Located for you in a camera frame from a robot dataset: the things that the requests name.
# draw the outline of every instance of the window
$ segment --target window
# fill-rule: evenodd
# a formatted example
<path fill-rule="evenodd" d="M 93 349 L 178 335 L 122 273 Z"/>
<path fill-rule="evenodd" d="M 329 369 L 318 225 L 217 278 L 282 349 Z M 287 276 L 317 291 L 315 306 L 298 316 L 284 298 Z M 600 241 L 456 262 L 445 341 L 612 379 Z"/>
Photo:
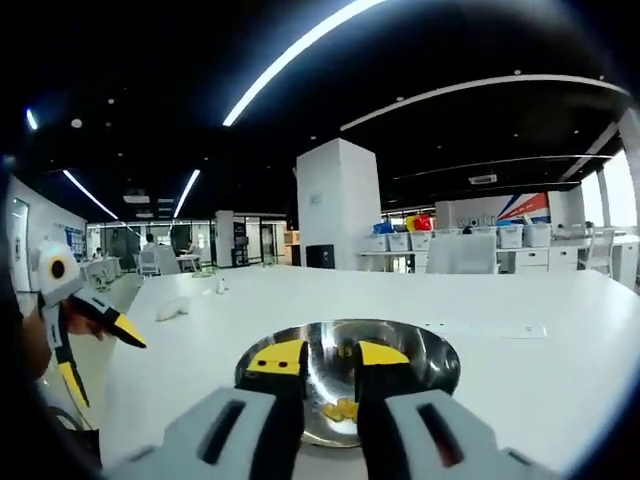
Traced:
<path fill-rule="evenodd" d="M 602 197 L 600 196 L 600 184 L 598 183 L 598 174 L 596 172 L 582 180 L 582 200 L 584 202 L 585 221 L 593 222 L 596 227 L 604 227 Z"/>
<path fill-rule="evenodd" d="M 609 216 L 614 227 L 633 227 L 638 224 L 636 195 L 624 150 L 620 150 L 604 165 L 604 179 L 609 195 Z"/>

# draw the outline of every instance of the office cabinet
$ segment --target office cabinet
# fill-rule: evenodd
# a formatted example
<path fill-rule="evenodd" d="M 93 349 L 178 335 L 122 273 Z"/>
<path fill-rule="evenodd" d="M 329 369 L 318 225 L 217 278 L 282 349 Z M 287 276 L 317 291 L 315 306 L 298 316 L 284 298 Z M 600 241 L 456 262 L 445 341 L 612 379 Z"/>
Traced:
<path fill-rule="evenodd" d="M 612 276 L 633 290 L 638 269 L 638 244 L 624 244 L 613 248 Z"/>
<path fill-rule="evenodd" d="M 549 273 L 577 272 L 578 263 L 549 263 Z"/>
<path fill-rule="evenodd" d="M 554 247 L 549 250 L 549 273 L 575 272 L 578 270 L 576 247 Z"/>
<path fill-rule="evenodd" d="M 523 265 L 520 267 L 516 267 L 516 273 L 518 275 L 536 275 L 547 273 L 547 265 Z"/>
<path fill-rule="evenodd" d="M 520 267 L 549 265 L 549 250 L 520 250 L 515 252 L 516 273 L 519 273 Z"/>

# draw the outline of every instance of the ceiling light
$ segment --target ceiling light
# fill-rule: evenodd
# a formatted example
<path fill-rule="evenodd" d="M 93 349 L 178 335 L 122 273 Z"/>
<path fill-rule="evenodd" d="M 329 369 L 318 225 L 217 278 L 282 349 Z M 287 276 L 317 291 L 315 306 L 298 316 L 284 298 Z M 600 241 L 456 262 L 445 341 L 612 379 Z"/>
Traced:
<path fill-rule="evenodd" d="M 27 121 L 29 122 L 29 126 L 31 127 L 31 130 L 38 129 L 38 122 L 36 122 L 36 119 L 33 116 L 33 113 L 31 113 L 30 108 L 27 108 Z"/>
<path fill-rule="evenodd" d="M 187 198 L 187 195 L 189 195 L 189 191 L 191 190 L 191 187 L 193 187 L 193 184 L 195 183 L 196 178 L 198 178 L 198 175 L 200 175 L 200 170 L 194 170 L 193 173 L 191 174 L 191 178 L 189 179 L 189 182 L 187 182 L 187 186 L 184 187 L 184 192 L 182 192 L 182 196 L 180 197 L 180 201 L 178 202 L 176 211 L 173 212 L 173 218 L 176 218 L 180 213 L 182 204 L 184 203 L 184 200 Z"/>
<path fill-rule="evenodd" d="M 253 82 L 253 85 L 249 87 L 240 101 L 233 107 L 227 118 L 224 119 L 222 124 L 225 127 L 230 127 L 238 119 L 240 114 L 247 108 L 247 105 L 260 93 L 260 91 L 269 83 L 278 73 L 280 73 L 284 67 L 286 67 L 293 59 L 304 52 L 307 48 L 313 45 L 317 40 L 329 33 L 334 28 L 340 26 L 352 17 L 355 17 L 359 13 L 368 10 L 375 5 L 384 2 L 385 0 L 356 0 L 347 5 L 341 10 L 326 18 L 318 25 L 304 34 L 297 42 L 291 45 L 282 55 L 280 55 L 275 62 L 262 72 L 262 75 Z"/>
<path fill-rule="evenodd" d="M 82 184 L 76 180 L 76 177 L 74 177 L 73 175 L 71 175 L 71 173 L 68 170 L 63 170 L 62 173 L 64 173 L 66 175 L 66 177 L 71 180 L 71 182 L 78 187 L 78 189 L 84 193 L 87 197 L 89 197 L 93 203 L 95 203 L 96 205 L 98 205 L 102 210 L 104 210 L 106 213 L 108 213 L 112 218 L 118 220 L 118 217 L 116 217 L 116 214 L 113 213 L 111 210 L 109 210 L 107 207 L 105 207 L 104 205 L 102 205 L 97 199 L 96 197 L 94 197 L 93 195 L 91 195 L 91 193 L 89 193 L 89 190 L 87 190 L 86 188 L 84 188 L 82 186 Z"/>
<path fill-rule="evenodd" d="M 147 195 L 123 195 L 122 198 L 127 203 L 150 203 L 151 199 Z"/>

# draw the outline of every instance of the storage box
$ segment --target storage box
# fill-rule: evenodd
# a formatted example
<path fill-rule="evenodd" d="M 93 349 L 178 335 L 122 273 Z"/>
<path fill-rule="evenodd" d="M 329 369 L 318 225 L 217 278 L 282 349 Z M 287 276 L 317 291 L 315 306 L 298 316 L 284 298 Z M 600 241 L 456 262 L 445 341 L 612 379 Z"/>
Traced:
<path fill-rule="evenodd" d="M 498 228 L 500 248 L 522 248 L 523 225 L 507 225 Z"/>
<path fill-rule="evenodd" d="M 428 252 L 431 245 L 431 232 L 415 231 L 411 232 L 411 249 L 414 252 Z"/>
<path fill-rule="evenodd" d="M 389 240 L 386 234 L 372 234 L 366 237 L 366 250 L 369 252 L 388 252 Z"/>
<path fill-rule="evenodd" d="M 527 247 L 548 247 L 551 245 L 551 225 L 536 223 L 524 227 L 524 243 Z"/>
<path fill-rule="evenodd" d="M 387 237 L 389 238 L 389 251 L 407 252 L 411 250 L 408 233 L 390 233 Z"/>

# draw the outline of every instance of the red object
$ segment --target red object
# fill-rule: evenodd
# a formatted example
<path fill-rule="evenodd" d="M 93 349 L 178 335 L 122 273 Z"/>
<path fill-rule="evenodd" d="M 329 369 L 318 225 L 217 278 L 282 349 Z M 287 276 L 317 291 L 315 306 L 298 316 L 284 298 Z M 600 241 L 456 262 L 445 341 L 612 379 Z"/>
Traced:
<path fill-rule="evenodd" d="M 416 230 L 427 232 L 433 230 L 433 223 L 431 222 L 431 217 L 429 215 L 420 215 L 418 218 L 416 218 L 413 226 Z"/>

